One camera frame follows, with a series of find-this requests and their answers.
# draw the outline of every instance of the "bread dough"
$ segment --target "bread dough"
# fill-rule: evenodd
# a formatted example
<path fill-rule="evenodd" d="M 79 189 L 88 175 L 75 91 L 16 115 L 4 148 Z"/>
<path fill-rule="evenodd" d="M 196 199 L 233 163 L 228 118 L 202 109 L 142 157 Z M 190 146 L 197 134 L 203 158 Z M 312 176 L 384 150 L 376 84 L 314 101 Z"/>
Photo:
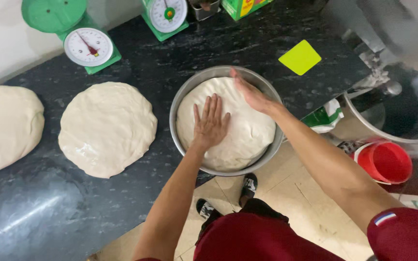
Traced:
<path fill-rule="evenodd" d="M 41 139 L 43 104 L 24 87 L 0 86 L 0 169 L 28 154 Z"/>
<path fill-rule="evenodd" d="M 240 170 L 272 143 L 276 124 L 246 103 L 232 78 L 212 78 L 196 86 L 178 107 L 177 134 L 185 150 L 193 140 L 193 104 L 197 104 L 202 115 L 206 97 L 213 93 L 222 97 L 222 115 L 230 112 L 231 119 L 227 136 L 206 152 L 203 165 L 218 171 Z"/>
<path fill-rule="evenodd" d="M 86 174 L 109 178 L 148 151 L 157 119 L 133 86 L 107 82 L 78 93 L 61 118 L 59 146 Z"/>

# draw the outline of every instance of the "black slipper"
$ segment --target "black slipper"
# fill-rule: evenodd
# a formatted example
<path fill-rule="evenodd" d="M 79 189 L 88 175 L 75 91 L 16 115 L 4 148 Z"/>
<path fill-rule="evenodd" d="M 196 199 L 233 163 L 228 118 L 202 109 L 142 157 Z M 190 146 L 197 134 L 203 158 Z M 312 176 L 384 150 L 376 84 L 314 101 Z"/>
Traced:
<path fill-rule="evenodd" d="M 211 215 L 212 211 L 214 210 L 214 207 L 209 204 L 209 202 L 206 201 L 206 199 L 198 199 L 196 202 L 196 210 L 198 211 L 198 214 L 203 217 L 204 219 L 208 219 Z"/>
<path fill-rule="evenodd" d="M 241 196 L 238 200 L 238 205 L 241 206 L 241 198 L 247 196 L 248 198 L 253 198 L 257 189 L 257 177 L 254 173 L 248 173 L 244 176 L 243 179 L 243 188 L 241 189 Z"/>

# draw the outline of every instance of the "white wall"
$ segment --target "white wall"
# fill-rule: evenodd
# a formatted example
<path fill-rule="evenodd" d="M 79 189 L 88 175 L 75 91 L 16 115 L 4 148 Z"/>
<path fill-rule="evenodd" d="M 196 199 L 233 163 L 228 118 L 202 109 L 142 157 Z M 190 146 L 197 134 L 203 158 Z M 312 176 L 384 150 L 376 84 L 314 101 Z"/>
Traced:
<path fill-rule="evenodd" d="M 27 26 L 20 12 L 22 0 L 0 0 L 0 84 L 62 53 L 53 33 Z M 141 14 L 141 0 L 89 0 L 88 13 L 111 29 Z"/>

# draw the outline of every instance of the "red plastic container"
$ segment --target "red plastic container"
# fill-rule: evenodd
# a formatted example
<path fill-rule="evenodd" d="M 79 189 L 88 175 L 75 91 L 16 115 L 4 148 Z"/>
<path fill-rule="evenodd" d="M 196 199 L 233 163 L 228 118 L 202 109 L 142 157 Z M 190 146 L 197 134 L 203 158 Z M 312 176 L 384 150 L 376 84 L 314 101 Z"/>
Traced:
<path fill-rule="evenodd" d="M 412 160 L 399 145 L 391 142 L 364 145 L 354 160 L 375 180 L 400 184 L 412 176 Z"/>

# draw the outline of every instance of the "scale needle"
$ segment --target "scale needle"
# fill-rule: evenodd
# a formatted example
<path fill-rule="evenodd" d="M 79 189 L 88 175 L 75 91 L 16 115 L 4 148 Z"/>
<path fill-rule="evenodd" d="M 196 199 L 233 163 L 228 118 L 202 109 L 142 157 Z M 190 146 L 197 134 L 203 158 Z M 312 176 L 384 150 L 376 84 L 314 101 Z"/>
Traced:
<path fill-rule="evenodd" d="M 77 31 L 75 31 L 77 34 L 78 34 L 78 36 L 80 37 L 80 39 L 82 39 L 82 41 L 85 43 L 85 45 L 88 47 L 88 50 L 90 51 L 90 53 L 92 54 L 92 55 L 94 55 L 94 56 L 98 56 L 99 54 L 98 54 L 98 52 L 93 48 L 93 47 L 91 47 L 91 46 L 89 46 L 87 43 L 86 43 L 86 41 L 82 38 L 82 36 L 77 32 Z"/>

